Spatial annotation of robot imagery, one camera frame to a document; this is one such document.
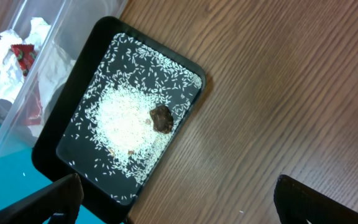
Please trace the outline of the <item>dark brown food scrap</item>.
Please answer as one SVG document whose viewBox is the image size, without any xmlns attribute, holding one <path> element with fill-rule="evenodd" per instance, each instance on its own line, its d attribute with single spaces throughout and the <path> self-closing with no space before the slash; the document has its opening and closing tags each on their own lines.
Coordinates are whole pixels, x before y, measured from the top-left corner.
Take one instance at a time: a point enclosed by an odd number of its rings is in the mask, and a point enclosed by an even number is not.
<svg viewBox="0 0 358 224">
<path fill-rule="evenodd" d="M 173 129 L 173 116 L 169 108 L 165 105 L 159 105 L 152 109 L 150 117 L 153 121 L 154 130 L 163 134 L 168 134 Z"/>
</svg>

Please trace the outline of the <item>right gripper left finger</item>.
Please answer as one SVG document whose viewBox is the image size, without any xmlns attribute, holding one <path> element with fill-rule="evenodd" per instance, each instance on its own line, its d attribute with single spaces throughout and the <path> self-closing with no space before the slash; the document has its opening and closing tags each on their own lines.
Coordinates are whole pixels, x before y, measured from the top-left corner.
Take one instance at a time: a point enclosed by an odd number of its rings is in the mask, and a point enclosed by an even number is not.
<svg viewBox="0 0 358 224">
<path fill-rule="evenodd" d="M 0 210 L 0 224 L 74 223 L 84 198 L 78 174 L 69 174 Z"/>
</svg>

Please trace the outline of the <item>white rice pile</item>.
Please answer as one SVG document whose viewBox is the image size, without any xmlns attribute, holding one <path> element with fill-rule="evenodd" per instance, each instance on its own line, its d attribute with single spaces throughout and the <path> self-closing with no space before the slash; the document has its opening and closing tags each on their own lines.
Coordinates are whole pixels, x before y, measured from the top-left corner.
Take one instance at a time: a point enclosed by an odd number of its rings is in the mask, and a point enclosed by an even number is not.
<svg viewBox="0 0 358 224">
<path fill-rule="evenodd" d="M 108 45 L 57 155 L 117 203 L 137 196 L 203 85 L 199 75 L 118 33 Z M 154 130 L 149 112 L 169 108 L 173 129 Z"/>
</svg>

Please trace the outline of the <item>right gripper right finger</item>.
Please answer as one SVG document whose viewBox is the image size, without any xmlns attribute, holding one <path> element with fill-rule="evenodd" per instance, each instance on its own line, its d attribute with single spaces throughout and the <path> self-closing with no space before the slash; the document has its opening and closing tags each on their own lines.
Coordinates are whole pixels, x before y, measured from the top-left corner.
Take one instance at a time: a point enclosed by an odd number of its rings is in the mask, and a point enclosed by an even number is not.
<svg viewBox="0 0 358 224">
<path fill-rule="evenodd" d="M 273 202 L 281 223 L 358 224 L 358 213 L 288 175 L 280 175 Z"/>
</svg>

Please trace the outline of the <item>red snack wrapper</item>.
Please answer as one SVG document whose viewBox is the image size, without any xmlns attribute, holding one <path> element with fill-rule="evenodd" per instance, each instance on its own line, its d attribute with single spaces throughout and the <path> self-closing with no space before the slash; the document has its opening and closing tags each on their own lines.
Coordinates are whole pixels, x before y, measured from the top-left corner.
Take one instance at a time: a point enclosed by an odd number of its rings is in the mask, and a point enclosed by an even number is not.
<svg viewBox="0 0 358 224">
<path fill-rule="evenodd" d="M 14 44 L 11 45 L 11 51 L 16 56 L 19 67 L 22 70 L 22 76 L 24 77 L 24 80 L 26 80 L 37 56 L 37 53 L 34 50 L 34 45 Z M 24 126 L 40 125 L 42 121 L 43 107 L 40 101 L 38 84 L 26 94 L 25 100 L 27 101 L 27 105 L 21 105 L 15 118 L 18 118 L 19 123 Z"/>
</svg>

